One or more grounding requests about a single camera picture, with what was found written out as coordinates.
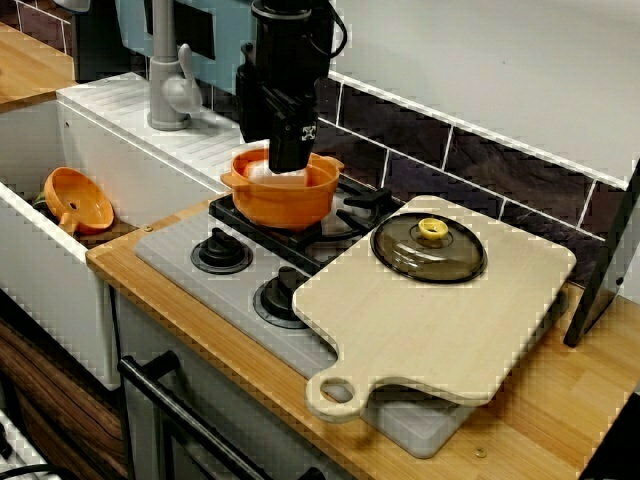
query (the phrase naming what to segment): wooden cabinet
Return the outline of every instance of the wooden cabinet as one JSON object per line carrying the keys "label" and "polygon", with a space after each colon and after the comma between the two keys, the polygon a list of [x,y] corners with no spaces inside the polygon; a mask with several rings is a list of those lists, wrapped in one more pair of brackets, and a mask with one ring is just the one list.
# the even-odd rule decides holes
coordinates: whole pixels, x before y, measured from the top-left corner
{"label": "wooden cabinet", "polygon": [[9,414],[50,462],[83,480],[127,477],[120,391],[109,392],[4,294],[0,374]]}

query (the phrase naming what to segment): white sink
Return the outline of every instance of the white sink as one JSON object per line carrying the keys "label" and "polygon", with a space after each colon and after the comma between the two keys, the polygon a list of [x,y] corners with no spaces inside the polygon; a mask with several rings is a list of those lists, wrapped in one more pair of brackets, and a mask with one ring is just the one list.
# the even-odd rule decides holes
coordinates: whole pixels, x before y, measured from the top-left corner
{"label": "white sink", "polygon": [[108,287],[87,267],[86,248],[28,201],[68,166],[100,185],[118,218],[140,227],[222,192],[215,177],[232,151],[215,145],[243,146],[226,119],[171,135],[150,129],[145,95],[125,88],[134,81],[144,92],[147,82],[118,78],[125,105],[109,92],[117,79],[102,80],[0,115],[0,288],[111,390],[120,378]]}

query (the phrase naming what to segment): orange pot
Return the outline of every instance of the orange pot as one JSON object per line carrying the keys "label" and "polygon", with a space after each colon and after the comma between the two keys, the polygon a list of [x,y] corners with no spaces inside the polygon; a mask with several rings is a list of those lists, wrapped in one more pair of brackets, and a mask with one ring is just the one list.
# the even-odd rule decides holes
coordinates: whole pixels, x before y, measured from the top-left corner
{"label": "orange pot", "polygon": [[99,233],[113,223],[113,208],[102,190],[72,168],[56,168],[44,184],[51,213],[69,235]]}
{"label": "orange pot", "polygon": [[298,232],[331,211],[338,176],[344,169],[342,162],[312,153],[306,167],[306,187],[258,184],[246,178],[247,165],[268,158],[268,149],[243,152],[233,158],[231,172],[220,176],[233,190],[233,204],[240,213],[258,225]]}

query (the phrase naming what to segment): pot lid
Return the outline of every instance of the pot lid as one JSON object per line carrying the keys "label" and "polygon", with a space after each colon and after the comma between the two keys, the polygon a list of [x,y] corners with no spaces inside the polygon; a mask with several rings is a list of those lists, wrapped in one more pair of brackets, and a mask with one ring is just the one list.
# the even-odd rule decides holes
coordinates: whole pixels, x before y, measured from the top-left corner
{"label": "pot lid", "polygon": [[371,248],[387,267],[422,282],[466,282],[487,266],[484,247],[471,230],[428,213],[388,218],[371,236]]}

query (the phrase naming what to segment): faucet handle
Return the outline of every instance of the faucet handle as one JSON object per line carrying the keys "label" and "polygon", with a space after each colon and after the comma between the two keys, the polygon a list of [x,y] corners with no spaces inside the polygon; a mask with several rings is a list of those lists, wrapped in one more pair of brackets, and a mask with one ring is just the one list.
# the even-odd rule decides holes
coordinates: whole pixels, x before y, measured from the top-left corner
{"label": "faucet handle", "polygon": [[180,50],[178,50],[178,60],[184,72],[184,78],[191,82],[195,81],[193,78],[193,64],[191,62],[191,47],[187,43],[183,44]]}
{"label": "faucet handle", "polygon": [[198,114],[202,107],[202,93],[193,76],[191,48],[186,43],[178,50],[178,61],[185,78],[180,75],[168,78],[162,85],[162,95],[174,110]]}

